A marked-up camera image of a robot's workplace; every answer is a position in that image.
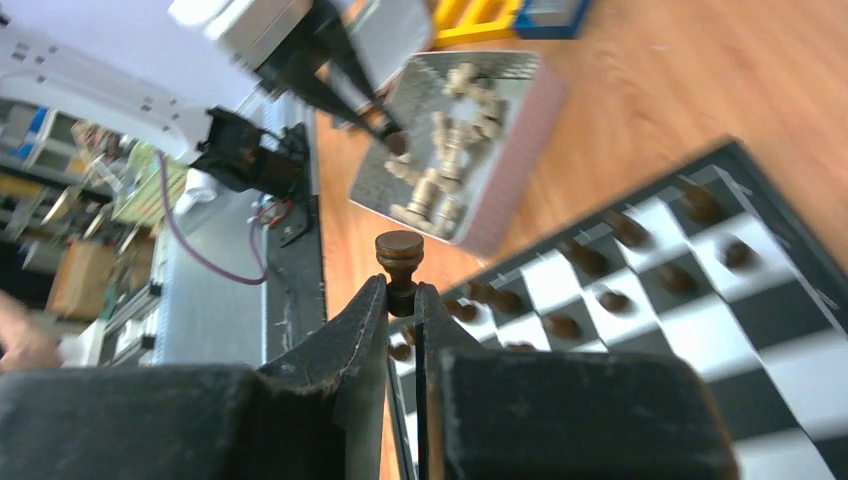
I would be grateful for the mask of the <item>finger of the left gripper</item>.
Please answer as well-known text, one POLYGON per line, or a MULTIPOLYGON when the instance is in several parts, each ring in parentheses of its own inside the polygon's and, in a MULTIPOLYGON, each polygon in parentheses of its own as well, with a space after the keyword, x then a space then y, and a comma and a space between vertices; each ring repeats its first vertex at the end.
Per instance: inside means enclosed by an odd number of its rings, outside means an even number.
POLYGON ((378 97, 340 13, 330 1, 314 1, 304 19, 258 68, 258 76, 267 92, 289 91, 308 105, 369 133, 383 146, 386 134, 404 132, 378 97), (383 115, 379 127, 373 127, 340 94, 341 76, 383 115))

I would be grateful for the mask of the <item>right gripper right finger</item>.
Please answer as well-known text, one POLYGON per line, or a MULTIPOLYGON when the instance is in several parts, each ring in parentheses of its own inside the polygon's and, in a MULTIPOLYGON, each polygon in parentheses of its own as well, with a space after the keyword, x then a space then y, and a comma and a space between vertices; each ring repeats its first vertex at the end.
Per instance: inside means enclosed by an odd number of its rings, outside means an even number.
POLYGON ((489 349, 437 290, 414 300, 422 479, 735 479, 715 400, 647 353, 489 349))

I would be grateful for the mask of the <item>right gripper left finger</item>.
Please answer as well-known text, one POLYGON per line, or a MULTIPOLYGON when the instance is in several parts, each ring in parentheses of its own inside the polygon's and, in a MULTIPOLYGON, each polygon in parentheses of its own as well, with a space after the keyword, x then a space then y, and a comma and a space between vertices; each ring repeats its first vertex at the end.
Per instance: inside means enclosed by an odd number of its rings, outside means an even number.
POLYGON ((375 479, 387 285, 260 367, 18 371, 1 378, 5 479, 375 479))

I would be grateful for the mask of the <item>dark brown chess piece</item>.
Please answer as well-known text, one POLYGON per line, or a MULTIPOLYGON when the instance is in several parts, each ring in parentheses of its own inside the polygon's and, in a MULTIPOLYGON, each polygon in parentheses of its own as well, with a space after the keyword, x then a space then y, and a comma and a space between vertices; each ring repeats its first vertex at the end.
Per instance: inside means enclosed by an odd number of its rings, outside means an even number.
POLYGON ((408 151, 406 135, 403 131, 386 134, 383 137, 383 144, 395 156, 401 156, 408 151))
POLYGON ((377 262, 389 275, 388 311, 403 318, 414 313, 418 284, 412 280, 424 257, 424 238, 407 230, 388 231, 375 238, 377 262))

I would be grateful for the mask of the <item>folding chess board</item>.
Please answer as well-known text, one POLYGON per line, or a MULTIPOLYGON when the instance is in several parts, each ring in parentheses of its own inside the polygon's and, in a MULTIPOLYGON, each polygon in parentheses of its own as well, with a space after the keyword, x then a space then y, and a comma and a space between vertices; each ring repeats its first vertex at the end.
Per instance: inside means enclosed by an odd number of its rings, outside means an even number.
POLYGON ((730 140, 477 275, 513 313, 444 299, 479 343, 647 352, 712 389, 745 479, 847 475, 847 275, 743 145, 730 140))

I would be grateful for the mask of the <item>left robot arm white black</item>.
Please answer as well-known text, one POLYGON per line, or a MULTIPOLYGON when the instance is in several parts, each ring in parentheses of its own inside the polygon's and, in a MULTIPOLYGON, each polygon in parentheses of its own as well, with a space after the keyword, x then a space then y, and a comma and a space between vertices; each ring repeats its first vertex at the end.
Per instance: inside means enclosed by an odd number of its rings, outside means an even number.
POLYGON ((1 95, 58 109, 162 150, 235 191, 277 197, 302 180, 303 140, 264 146, 249 87, 291 93, 394 155, 386 108, 330 1, 5 1, 1 95))

